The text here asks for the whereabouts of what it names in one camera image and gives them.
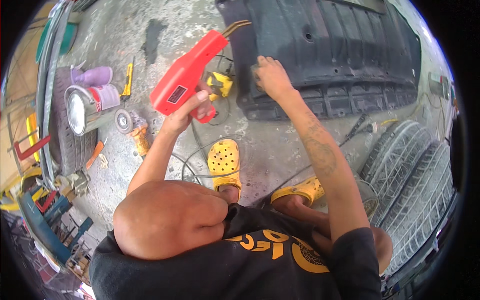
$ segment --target label on welder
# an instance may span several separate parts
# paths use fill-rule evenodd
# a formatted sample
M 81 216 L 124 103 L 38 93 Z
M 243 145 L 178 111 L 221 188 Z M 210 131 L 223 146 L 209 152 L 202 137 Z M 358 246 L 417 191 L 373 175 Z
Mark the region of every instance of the label on welder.
M 167 102 L 176 104 L 186 91 L 187 91 L 186 87 L 181 85 L 177 86 L 175 91 L 173 91 L 172 95 L 168 97 Z

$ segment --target tire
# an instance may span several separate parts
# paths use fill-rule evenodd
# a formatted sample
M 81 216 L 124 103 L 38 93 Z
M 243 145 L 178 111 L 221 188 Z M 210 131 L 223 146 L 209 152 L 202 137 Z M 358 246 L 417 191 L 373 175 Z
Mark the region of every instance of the tire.
M 92 156 L 97 130 L 76 136 L 70 129 L 63 94 L 72 85 L 70 69 L 58 68 L 53 83 L 52 115 L 50 119 L 50 152 L 59 165 L 58 174 L 68 176 L 79 170 Z
M 382 135 L 369 156 L 362 175 L 380 200 L 370 224 L 380 227 L 394 200 L 433 137 L 426 127 L 410 120 Z
M 90 7 L 96 0 L 77 0 L 73 5 L 73 12 L 83 12 Z
M 420 158 L 381 226 L 393 243 L 386 275 L 400 269 L 425 243 L 442 219 L 453 193 L 450 148 L 435 141 Z

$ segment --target yellow crocs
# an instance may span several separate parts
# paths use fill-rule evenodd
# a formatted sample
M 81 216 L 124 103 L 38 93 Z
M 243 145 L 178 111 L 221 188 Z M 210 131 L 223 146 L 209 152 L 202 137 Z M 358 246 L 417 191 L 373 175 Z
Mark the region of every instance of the yellow crocs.
M 230 139 L 221 140 L 213 144 L 208 152 L 208 168 L 211 175 L 228 174 L 240 169 L 240 155 L 237 142 Z M 234 185 L 239 189 L 240 199 L 240 172 L 232 175 L 215 177 L 213 179 L 213 188 L 218 191 L 221 185 Z
M 270 199 L 270 204 L 282 196 L 291 194 L 296 194 L 307 198 L 310 201 L 307 206 L 310 207 L 313 204 L 313 201 L 325 195 L 325 191 L 321 186 L 320 182 L 318 181 L 317 177 L 312 176 L 304 182 L 301 182 L 294 186 L 287 186 L 285 188 L 281 188 L 280 190 L 275 191 L 275 193 L 273 193 L 272 195 L 272 198 Z

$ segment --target man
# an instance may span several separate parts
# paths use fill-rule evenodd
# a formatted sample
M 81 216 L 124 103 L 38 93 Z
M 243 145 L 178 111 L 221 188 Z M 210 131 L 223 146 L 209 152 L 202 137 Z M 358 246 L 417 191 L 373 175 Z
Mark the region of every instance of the man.
M 276 191 L 281 214 L 242 207 L 238 146 L 212 146 L 208 165 L 215 190 L 165 181 L 170 154 L 198 107 L 202 89 L 165 118 L 127 197 L 114 231 L 90 263 L 98 299 L 379 299 L 392 243 L 371 228 L 357 184 L 333 137 L 295 90 L 279 61 L 258 57 L 259 86 L 288 114 L 315 177 Z M 328 214 L 310 209 L 327 195 Z

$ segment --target paint can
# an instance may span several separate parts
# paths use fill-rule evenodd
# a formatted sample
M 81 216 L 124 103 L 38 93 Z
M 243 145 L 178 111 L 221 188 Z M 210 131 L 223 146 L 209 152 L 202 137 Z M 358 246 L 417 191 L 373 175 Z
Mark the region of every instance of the paint can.
M 112 121 L 120 108 L 120 95 L 112 84 L 89 88 L 71 85 L 65 90 L 64 99 L 68 123 L 78 136 Z

